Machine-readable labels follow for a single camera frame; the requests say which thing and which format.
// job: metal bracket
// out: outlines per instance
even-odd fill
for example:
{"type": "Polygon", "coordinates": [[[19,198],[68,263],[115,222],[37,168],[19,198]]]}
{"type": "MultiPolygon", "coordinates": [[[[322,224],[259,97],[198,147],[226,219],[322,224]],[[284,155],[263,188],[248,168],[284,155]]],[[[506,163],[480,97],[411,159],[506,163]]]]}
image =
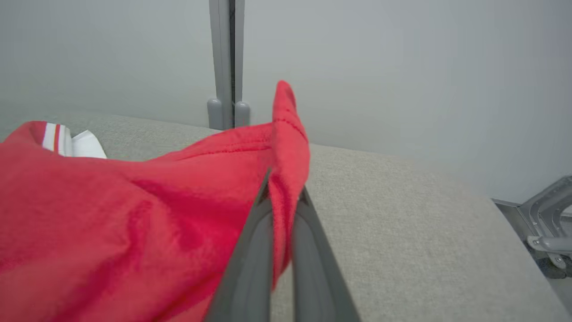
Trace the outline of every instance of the metal bracket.
{"type": "Polygon", "coordinates": [[[209,128],[225,129],[223,124],[223,103],[219,99],[210,99],[206,102],[209,113],[209,128]]]}
{"type": "Polygon", "coordinates": [[[566,269],[566,263],[560,254],[572,254],[572,237],[528,236],[526,242],[534,250],[546,252],[556,267],[566,269]]]}
{"type": "Polygon", "coordinates": [[[530,230],[536,232],[537,236],[549,236],[540,224],[539,213],[571,195],[572,176],[566,176],[523,203],[518,207],[518,210],[523,214],[529,226],[531,226],[530,230]]]}
{"type": "Polygon", "coordinates": [[[235,104],[235,127],[245,127],[250,125],[250,105],[246,102],[235,104]]]}

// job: red cloth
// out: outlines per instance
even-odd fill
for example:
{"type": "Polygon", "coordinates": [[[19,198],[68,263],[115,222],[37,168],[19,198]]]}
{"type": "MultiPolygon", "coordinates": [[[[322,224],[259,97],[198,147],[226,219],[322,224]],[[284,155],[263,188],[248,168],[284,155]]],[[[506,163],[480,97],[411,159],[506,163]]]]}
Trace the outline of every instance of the red cloth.
{"type": "Polygon", "coordinates": [[[269,167],[274,282],[309,149],[290,86],[272,122],[146,162],[66,158],[46,123],[0,144],[0,321],[199,321],[269,167]]]}

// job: white fabric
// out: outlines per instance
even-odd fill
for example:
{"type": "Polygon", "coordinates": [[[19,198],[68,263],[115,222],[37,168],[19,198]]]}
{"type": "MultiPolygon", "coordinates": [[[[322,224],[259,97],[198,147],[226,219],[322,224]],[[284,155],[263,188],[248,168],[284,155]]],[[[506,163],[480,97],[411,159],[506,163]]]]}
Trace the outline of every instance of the white fabric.
{"type": "Polygon", "coordinates": [[[83,131],[71,139],[73,156],[107,159],[97,137],[89,130],[83,131]]]}
{"type": "Polygon", "coordinates": [[[54,151],[55,124],[46,123],[46,131],[43,134],[42,147],[54,151]]]}
{"type": "Polygon", "coordinates": [[[104,149],[93,133],[83,131],[72,138],[70,129],[65,125],[46,123],[42,146],[50,151],[57,148],[61,156],[107,159],[104,149]]]}

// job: gray partition wall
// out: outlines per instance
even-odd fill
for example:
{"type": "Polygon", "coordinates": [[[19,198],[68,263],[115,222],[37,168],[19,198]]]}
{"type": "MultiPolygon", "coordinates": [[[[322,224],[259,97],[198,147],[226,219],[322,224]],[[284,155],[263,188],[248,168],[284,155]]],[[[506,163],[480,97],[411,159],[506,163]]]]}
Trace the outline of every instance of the gray partition wall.
{"type": "Polygon", "coordinates": [[[571,1],[244,1],[235,82],[252,124],[283,79],[313,143],[515,203],[572,172],[571,1]]]}
{"type": "Polygon", "coordinates": [[[232,127],[227,0],[0,2],[0,107],[232,127]]]}

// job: white stripe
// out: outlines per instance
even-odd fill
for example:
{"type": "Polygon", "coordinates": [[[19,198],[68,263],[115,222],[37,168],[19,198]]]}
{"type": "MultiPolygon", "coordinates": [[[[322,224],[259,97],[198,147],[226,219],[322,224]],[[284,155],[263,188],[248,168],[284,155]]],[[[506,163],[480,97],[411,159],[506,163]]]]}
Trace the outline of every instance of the white stripe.
{"type": "Polygon", "coordinates": [[[63,125],[59,126],[58,154],[66,156],[66,127],[63,125]]]}
{"type": "Polygon", "coordinates": [[[46,123],[46,131],[43,133],[42,147],[54,151],[55,124],[46,123]]]}
{"type": "Polygon", "coordinates": [[[72,135],[70,134],[70,129],[66,127],[66,156],[73,156],[73,146],[72,146],[72,135]]]}

